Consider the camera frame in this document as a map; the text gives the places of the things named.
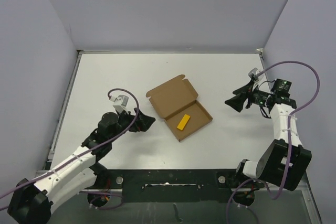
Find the brown cardboard box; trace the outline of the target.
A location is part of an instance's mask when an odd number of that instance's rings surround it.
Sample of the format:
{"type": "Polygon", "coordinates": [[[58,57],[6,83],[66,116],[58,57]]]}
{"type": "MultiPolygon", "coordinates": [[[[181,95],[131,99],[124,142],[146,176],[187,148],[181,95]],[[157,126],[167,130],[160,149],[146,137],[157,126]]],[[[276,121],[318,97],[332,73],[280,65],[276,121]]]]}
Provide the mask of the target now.
{"type": "Polygon", "coordinates": [[[148,91],[146,97],[178,141],[186,139],[213,120],[197,100],[198,93],[184,74],[148,91]],[[184,130],[180,131],[176,127],[185,114],[190,116],[190,120],[184,130]]]}

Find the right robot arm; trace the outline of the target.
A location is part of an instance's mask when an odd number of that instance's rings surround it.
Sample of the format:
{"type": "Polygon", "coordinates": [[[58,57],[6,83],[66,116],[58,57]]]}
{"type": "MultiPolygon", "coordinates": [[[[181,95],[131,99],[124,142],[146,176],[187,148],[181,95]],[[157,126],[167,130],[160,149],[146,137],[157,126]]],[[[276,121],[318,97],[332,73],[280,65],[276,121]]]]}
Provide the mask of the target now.
{"type": "Polygon", "coordinates": [[[297,105],[290,98],[291,82],[282,79],[273,81],[270,92],[260,90],[257,80],[233,91],[233,97],[225,104],[237,112],[251,105],[259,106],[262,113],[268,112],[273,123],[274,140],[257,162],[242,160],[233,174],[234,182],[244,187],[252,179],[260,179],[278,187],[293,191],[301,181],[312,154],[303,147],[292,112],[297,105]]]}

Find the yellow rectangular block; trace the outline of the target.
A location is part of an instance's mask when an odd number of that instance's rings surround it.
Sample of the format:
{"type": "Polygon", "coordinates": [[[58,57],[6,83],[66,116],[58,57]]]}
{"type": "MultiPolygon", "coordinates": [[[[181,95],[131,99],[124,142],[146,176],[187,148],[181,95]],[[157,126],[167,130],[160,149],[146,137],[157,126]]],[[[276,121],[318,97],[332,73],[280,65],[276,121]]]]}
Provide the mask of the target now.
{"type": "Polygon", "coordinates": [[[188,114],[183,115],[183,117],[181,118],[176,128],[180,131],[183,131],[187,123],[189,122],[189,120],[190,120],[190,116],[188,114]]]}

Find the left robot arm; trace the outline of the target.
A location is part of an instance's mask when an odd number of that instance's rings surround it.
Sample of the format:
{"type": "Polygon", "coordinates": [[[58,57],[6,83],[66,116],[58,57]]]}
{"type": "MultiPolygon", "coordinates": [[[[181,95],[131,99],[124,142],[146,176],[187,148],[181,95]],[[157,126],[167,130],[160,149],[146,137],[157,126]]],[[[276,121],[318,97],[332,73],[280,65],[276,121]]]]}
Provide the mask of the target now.
{"type": "Polygon", "coordinates": [[[81,190],[102,187],[107,181],[99,164],[112,149],[112,142],[130,132],[145,132],[155,118],[135,109],[135,114],[105,113],[96,129],[65,160],[48,172],[17,184],[7,213],[17,223],[47,223],[53,212],[81,190]]]}

